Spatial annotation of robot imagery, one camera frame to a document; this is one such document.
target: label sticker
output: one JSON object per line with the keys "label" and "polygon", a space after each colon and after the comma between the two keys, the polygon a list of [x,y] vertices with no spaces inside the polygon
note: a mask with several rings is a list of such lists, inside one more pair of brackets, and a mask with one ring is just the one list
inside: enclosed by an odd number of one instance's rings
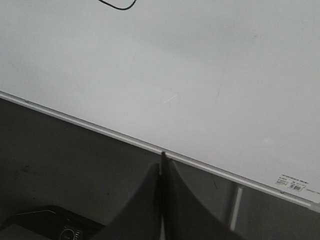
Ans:
{"label": "label sticker", "polygon": [[275,184],[286,186],[288,189],[297,192],[305,191],[320,195],[320,192],[308,188],[309,182],[285,174],[281,174]]}

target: scuff mark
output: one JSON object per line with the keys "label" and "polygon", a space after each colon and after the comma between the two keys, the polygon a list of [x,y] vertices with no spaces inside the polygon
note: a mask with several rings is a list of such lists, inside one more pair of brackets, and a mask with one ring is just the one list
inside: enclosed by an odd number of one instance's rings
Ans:
{"label": "scuff mark", "polygon": [[176,99],[177,97],[178,97],[178,94],[174,95],[173,97],[170,97],[168,100],[165,100],[165,101],[163,101],[162,103],[163,103],[163,104],[167,104],[168,102]]}
{"label": "scuff mark", "polygon": [[214,104],[217,104],[217,102],[218,102],[218,98],[219,98],[219,95],[220,95],[220,89],[221,89],[221,87],[222,87],[222,83],[223,83],[223,82],[224,82],[224,80],[222,79],[221,82],[220,82],[220,86],[219,86],[218,93],[217,93],[217,95],[216,95]]}
{"label": "scuff mark", "polygon": [[17,71],[16,66],[14,65],[14,63],[11,60],[9,60],[9,62],[11,64],[11,66],[12,66],[12,69],[17,73],[18,71]]}
{"label": "scuff mark", "polygon": [[29,166],[27,165],[27,166],[21,167],[21,168],[20,168],[20,171],[21,171],[21,172],[24,172],[24,173],[29,173],[29,172],[30,172]]}
{"label": "scuff mark", "polygon": [[17,181],[20,177],[20,173],[18,171],[14,172],[14,180]]}

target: white board surface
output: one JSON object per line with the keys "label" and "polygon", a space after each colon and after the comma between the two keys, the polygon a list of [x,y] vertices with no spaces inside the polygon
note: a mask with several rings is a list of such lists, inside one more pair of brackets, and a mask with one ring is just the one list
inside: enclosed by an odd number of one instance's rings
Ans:
{"label": "white board surface", "polygon": [[319,0],[0,0],[0,23],[0,91],[320,202]]}

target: dark object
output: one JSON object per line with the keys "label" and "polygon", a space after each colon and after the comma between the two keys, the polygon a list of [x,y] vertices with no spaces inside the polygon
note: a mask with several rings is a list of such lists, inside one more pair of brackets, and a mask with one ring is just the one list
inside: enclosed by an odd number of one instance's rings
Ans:
{"label": "dark object", "polygon": [[216,219],[162,153],[162,213],[166,240],[243,240]]}
{"label": "dark object", "polygon": [[12,224],[52,240],[88,240],[104,226],[58,206],[17,213],[7,218],[0,230]]}
{"label": "dark object", "polygon": [[128,205],[92,240],[159,240],[160,230],[159,165],[154,164]]}
{"label": "dark object", "polygon": [[117,7],[117,6],[115,6],[115,5],[112,5],[111,3],[108,3],[108,2],[106,2],[106,1],[104,1],[104,0],[98,0],[98,1],[101,2],[101,3],[103,3],[103,4],[105,4],[105,5],[108,5],[109,7],[114,8],[114,9],[125,11],[125,10],[129,10],[130,8],[132,8],[132,7],[135,5],[135,3],[136,3],[137,0],[134,0],[134,1],[133,1],[129,6],[127,6],[127,7]]}

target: whiteboard frame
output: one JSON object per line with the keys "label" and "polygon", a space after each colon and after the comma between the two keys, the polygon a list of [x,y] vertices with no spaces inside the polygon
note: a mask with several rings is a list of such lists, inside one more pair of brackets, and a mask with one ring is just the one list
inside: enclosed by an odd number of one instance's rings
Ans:
{"label": "whiteboard frame", "polygon": [[26,107],[28,109],[35,110],[37,112],[46,114],[48,116],[51,116],[51,117],[66,121],[68,123],[83,127],[85,129],[88,129],[88,130],[94,131],[96,133],[111,137],[111,138],[116,139],[116,140],[120,140],[122,142],[131,144],[133,146],[148,150],[150,152],[153,152],[153,153],[156,153],[156,154],[159,154],[159,155],[162,152],[165,152],[166,155],[169,158],[172,158],[173,160],[176,160],[178,162],[190,165],[192,167],[201,169],[201,170],[206,171],[208,173],[217,175],[219,177],[225,178],[225,179],[233,181],[235,183],[244,185],[246,187],[261,191],[263,193],[272,195],[274,197],[286,200],[288,202],[300,205],[302,207],[311,209],[313,211],[320,212],[319,211],[320,210],[320,208],[319,208],[320,206],[318,206],[317,204],[313,203],[310,200],[307,200],[307,199],[292,195],[292,194],[287,193],[287,192],[283,192],[283,191],[278,190],[278,189],[276,189],[274,187],[259,183],[259,182],[254,181],[254,180],[250,180],[248,178],[242,177],[242,176],[234,174],[232,172],[223,170],[221,168],[214,167],[212,165],[200,162],[200,161],[198,161],[196,159],[190,158],[190,157],[185,156],[185,155],[181,155],[181,154],[173,152],[173,151],[171,151],[169,149],[165,149],[165,148],[150,144],[148,142],[145,142],[143,140],[134,138],[132,136],[128,136],[128,135],[122,134],[120,132],[114,131],[112,129],[109,129],[109,128],[106,128],[106,127],[103,127],[103,126],[100,126],[100,125],[97,125],[97,124],[94,124],[94,123],[79,119],[77,117],[65,114],[63,112],[56,111],[54,109],[42,106],[40,104],[31,102],[31,101],[29,101],[27,99],[23,99],[23,98],[11,95],[11,94],[3,92],[3,91],[0,91],[0,99],[3,99],[3,100],[6,100],[6,101],[9,101],[9,102],[18,104],[18,105]]}

